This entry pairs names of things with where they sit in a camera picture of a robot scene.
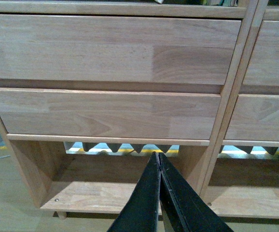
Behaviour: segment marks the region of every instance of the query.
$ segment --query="wooden shelf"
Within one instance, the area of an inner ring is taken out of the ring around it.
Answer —
[[[156,2],[0,0],[0,13],[243,18],[245,12],[245,7],[160,5]]]
[[[204,199],[222,217],[279,218],[279,160],[218,159]]]
[[[41,209],[120,213],[148,159],[135,156],[65,155]],[[179,168],[177,158],[169,159]]]

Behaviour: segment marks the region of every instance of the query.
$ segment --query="gray floor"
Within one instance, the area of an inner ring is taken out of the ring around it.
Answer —
[[[7,155],[0,150],[0,156]],[[71,214],[60,220],[53,212],[34,208],[11,158],[0,159],[0,232],[104,232],[111,215]],[[279,232],[279,220],[225,218],[236,232]],[[158,231],[164,231],[162,222]]]

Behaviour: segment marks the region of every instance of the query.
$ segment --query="wood grain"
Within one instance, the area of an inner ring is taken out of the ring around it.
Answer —
[[[149,157],[65,155],[41,209],[120,213]],[[170,161],[179,168],[179,160]]]
[[[10,141],[36,207],[47,197],[65,153],[63,142]]]
[[[208,139],[215,94],[0,88],[9,133]]]
[[[239,95],[225,139],[279,141],[279,96]]]
[[[70,15],[141,15],[203,18],[243,18],[244,7],[157,4],[144,2],[92,2],[0,0],[0,13]]]
[[[279,86],[279,21],[263,21],[243,84]]]
[[[208,186],[205,197],[220,217],[279,218],[279,188]]]
[[[235,20],[0,15],[0,78],[223,85],[239,27]]]

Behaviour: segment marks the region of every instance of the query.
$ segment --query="yellow stripe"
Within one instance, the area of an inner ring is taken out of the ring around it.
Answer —
[[[6,146],[0,146],[0,150],[6,150],[7,147]]]

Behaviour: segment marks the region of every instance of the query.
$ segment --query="cabinet leg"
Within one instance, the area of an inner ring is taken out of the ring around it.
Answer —
[[[67,218],[67,212],[64,212],[64,211],[57,211],[57,214],[58,214],[58,217],[61,219],[61,220],[64,220]]]

